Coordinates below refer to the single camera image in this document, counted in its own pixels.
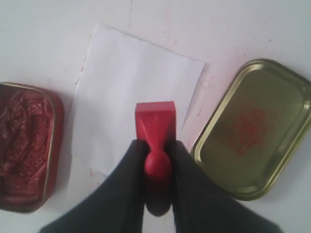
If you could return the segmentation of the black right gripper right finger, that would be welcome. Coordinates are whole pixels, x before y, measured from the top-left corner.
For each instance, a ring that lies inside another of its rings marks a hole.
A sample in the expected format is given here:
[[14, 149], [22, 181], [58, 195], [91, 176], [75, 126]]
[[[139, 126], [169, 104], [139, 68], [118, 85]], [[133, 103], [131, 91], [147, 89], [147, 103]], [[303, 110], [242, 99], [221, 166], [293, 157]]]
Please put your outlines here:
[[210, 180], [180, 141], [169, 144], [172, 204], [178, 233], [280, 233], [281, 228]]

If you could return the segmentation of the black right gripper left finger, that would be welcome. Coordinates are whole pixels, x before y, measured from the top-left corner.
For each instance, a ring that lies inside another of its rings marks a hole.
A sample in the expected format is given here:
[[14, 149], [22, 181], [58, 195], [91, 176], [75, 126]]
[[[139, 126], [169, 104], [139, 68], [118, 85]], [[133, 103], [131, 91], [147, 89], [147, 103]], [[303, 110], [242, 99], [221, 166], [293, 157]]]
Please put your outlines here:
[[132, 141], [124, 157], [107, 179], [85, 200], [42, 233], [140, 233], [145, 187], [144, 161], [148, 145]]

